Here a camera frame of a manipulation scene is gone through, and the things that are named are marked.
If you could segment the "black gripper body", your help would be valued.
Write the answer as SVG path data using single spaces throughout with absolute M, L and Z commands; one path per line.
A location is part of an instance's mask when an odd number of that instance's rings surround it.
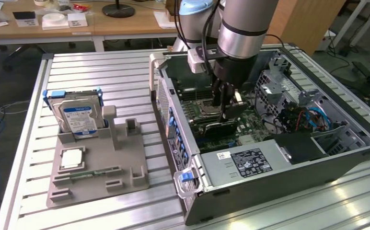
M 246 59 L 223 57 L 215 60 L 214 75 L 222 83 L 243 85 L 250 77 L 258 56 Z

